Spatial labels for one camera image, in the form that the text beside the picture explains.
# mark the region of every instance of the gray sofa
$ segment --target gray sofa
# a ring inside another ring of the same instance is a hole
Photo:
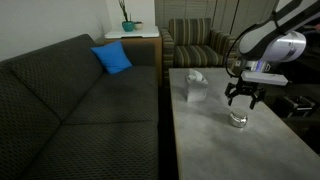
[[[0,63],[0,179],[158,179],[152,44],[108,74],[81,35]]]

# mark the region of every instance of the sofa cushion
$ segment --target sofa cushion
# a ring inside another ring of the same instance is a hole
[[[207,45],[176,46],[174,67],[210,67],[222,65],[219,56]]]
[[[9,70],[0,70],[0,179],[17,179],[59,123]]]
[[[158,121],[158,88],[152,66],[133,66],[104,74],[66,124]]]
[[[120,41],[115,41],[101,47],[94,47],[91,50],[98,56],[110,74],[118,73],[132,66],[123,51]]]
[[[22,179],[152,180],[157,169],[153,122],[65,125]]]
[[[178,46],[208,44],[211,19],[171,19],[169,32]]]
[[[12,71],[63,120],[102,74],[94,45],[81,35],[15,58]]]

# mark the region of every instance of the armchair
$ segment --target armchair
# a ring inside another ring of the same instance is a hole
[[[211,19],[171,19],[161,29],[164,85],[169,85],[169,68],[223,67],[223,55],[236,39],[210,29]],[[236,56],[236,46],[230,57]]]

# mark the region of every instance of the black cable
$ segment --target black cable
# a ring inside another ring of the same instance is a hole
[[[229,51],[228,51],[227,54],[225,54],[224,57],[223,57],[223,61],[224,61],[224,64],[225,64],[226,71],[227,71],[227,73],[229,74],[229,76],[230,76],[231,78],[232,78],[232,77],[234,77],[234,78],[239,78],[240,76],[235,76],[235,75],[233,75],[233,74],[231,74],[231,73],[229,72],[229,69],[228,69],[228,57],[229,57],[229,55],[230,55],[230,52],[231,52],[233,46],[236,44],[236,42],[237,42],[245,33],[251,31],[251,29],[253,29],[253,28],[256,27],[256,26],[257,26],[257,24],[253,24],[253,25],[251,25],[250,27],[248,27],[247,29],[245,29],[245,30],[236,38],[236,40],[232,43]]]

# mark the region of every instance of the metal object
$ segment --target metal object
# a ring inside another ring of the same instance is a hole
[[[247,124],[248,115],[241,109],[234,109],[229,115],[229,122],[235,127],[242,128]]]

